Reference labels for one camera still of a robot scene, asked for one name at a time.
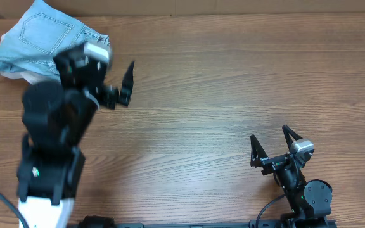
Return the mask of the light blue denim shorts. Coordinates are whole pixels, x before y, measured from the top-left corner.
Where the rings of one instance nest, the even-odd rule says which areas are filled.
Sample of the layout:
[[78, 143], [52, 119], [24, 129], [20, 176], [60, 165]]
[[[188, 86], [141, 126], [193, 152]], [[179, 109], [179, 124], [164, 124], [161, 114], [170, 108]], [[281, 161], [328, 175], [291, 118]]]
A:
[[53, 57], [85, 41], [110, 45], [107, 35], [98, 33], [44, 1], [34, 1], [18, 23], [1, 37], [0, 72], [31, 71], [57, 76]]

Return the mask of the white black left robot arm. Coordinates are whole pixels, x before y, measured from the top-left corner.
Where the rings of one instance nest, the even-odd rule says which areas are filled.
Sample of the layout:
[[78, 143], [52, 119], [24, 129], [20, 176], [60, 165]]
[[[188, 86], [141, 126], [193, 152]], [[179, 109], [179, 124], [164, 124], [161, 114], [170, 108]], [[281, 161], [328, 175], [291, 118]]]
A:
[[20, 227], [66, 227], [86, 157], [79, 143], [100, 107], [128, 106], [134, 64], [120, 88], [105, 85], [109, 47], [84, 42], [53, 58], [60, 79], [30, 86], [22, 96], [22, 157], [18, 179]]

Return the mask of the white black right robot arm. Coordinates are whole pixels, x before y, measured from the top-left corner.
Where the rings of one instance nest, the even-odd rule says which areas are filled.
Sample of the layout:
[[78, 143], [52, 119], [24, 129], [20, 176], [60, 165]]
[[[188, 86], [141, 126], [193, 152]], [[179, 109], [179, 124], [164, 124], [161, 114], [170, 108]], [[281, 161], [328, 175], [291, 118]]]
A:
[[268, 157], [255, 135], [250, 136], [252, 167], [262, 168], [263, 175], [273, 174], [275, 183], [283, 194], [261, 209], [254, 222], [262, 227], [261, 216], [275, 202], [286, 198], [290, 213], [274, 221], [274, 227], [336, 227], [334, 220], [328, 220], [331, 213], [333, 188], [326, 181], [313, 179], [307, 181], [302, 173], [306, 163], [312, 158], [315, 145], [312, 141], [294, 132], [289, 126], [282, 126], [288, 151], [274, 158]]

